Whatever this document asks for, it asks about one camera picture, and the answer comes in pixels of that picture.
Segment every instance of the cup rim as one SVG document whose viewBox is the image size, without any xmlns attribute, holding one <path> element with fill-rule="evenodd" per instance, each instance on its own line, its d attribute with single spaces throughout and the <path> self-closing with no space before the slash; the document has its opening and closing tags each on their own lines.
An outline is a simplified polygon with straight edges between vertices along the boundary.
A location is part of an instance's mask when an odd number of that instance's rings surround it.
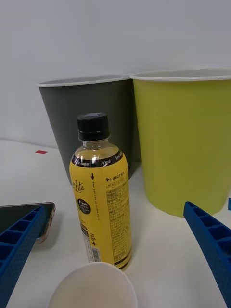
<svg viewBox="0 0 231 308">
<path fill-rule="evenodd" d="M 131 79 L 143 81 L 209 81 L 209 80 L 230 80 L 231 68 L 212 68 L 212 69 L 185 69 L 152 71 L 130 75 Z"/>
<path fill-rule="evenodd" d="M 105 83 L 113 81 L 121 81 L 130 79 L 128 75 L 98 75 L 98 76 L 86 76 L 86 77 L 75 77 L 67 79 L 57 79 L 38 84 L 39 88 L 45 87 L 67 87 L 67 86 L 79 86 L 96 83 Z"/>
<path fill-rule="evenodd" d="M 66 280 L 68 280 L 68 277 L 73 275 L 75 272 L 77 272 L 78 270 L 81 270 L 85 267 L 90 267 L 90 266 L 104 266 L 104 267 L 111 267 L 113 268 L 114 270 L 116 270 L 117 272 L 119 272 L 127 281 L 128 285 L 131 287 L 131 291 L 132 291 L 132 294 L 133 294 L 133 298 L 134 298 L 134 301 L 135 301 L 135 307 L 134 308 L 138 308 L 138 301 L 137 301 L 137 296 L 136 296 L 136 292 L 135 292 L 135 289 L 131 283 L 131 281 L 129 280 L 128 276 L 125 274 L 125 272 L 123 272 L 122 270 L 118 269 L 116 266 L 112 265 L 112 264 L 109 264 L 109 263 L 106 263 L 106 262 L 91 262 L 89 264 L 86 264 L 86 265 L 83 265 L 77 269 L 75 269 L 74 271 L 70 272 L 66 277 L 63 278 L 63 280 L 58 284 L 58 286 L 56 287 L 56 289 L 54 290 L 52 296 L 51 296 L 51 299 L 50 299 L 50 302 L 49 302 L 49 308 L 50 308 L 50 304 L 52 302 L 52 299 L 54 298 L 54 295 L 55 293 L 57 292 L 58 288 L 61 286 L 61 284 L 63 284 Z"/>
</svg>

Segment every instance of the phone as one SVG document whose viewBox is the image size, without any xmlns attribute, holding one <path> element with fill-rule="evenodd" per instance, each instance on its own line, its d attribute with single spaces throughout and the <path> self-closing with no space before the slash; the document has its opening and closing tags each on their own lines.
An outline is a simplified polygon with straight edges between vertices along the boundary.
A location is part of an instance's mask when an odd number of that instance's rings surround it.
<svg viewBox="0 0 231 308">
<path fill-rule="evenodd" d="M 39 206 L 46 208 L 47 219 L 35 243 L 39 244 L 45 241 L 55 213 L 53 202 L 0 206 L 0 234 Z"/>
</svg>

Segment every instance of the white wall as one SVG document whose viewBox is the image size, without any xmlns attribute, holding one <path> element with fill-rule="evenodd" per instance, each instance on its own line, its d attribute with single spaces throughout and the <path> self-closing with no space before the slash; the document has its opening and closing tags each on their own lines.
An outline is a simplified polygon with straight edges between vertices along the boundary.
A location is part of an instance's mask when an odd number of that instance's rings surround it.
<svg viewBox="0 0 231 308">
<path fill-rule="evenodd" d="M 0 1 L 0 138 L 56 146 L 38 82 L 231 66 L 230 0 Z"/>
</svg>

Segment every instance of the black bottle cap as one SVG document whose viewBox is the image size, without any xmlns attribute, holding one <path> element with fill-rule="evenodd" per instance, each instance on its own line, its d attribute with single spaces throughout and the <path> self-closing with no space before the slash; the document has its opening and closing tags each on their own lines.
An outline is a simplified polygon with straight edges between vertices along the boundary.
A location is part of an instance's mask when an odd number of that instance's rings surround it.
<svg viewBox="0 0 231 308">
<path fill-rule="evenodd" d="M 98 141 L 109 137 L 107 114 L 95 112 L 79 115 L 78 135 L 82 141 Z"/>
</svg>

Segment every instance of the bottle neck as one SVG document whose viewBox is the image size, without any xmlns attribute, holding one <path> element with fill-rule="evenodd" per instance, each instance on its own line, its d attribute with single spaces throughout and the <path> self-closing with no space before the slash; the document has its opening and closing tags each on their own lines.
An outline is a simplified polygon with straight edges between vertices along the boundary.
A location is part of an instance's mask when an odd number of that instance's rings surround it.
<svg viewBox="0 0 231 308">
<path fill-rule="evenodd" d="M 83 141 L 84 150 L 99 150 L 109 147 L 108 139 L 99 141 Z"/>
</svg>

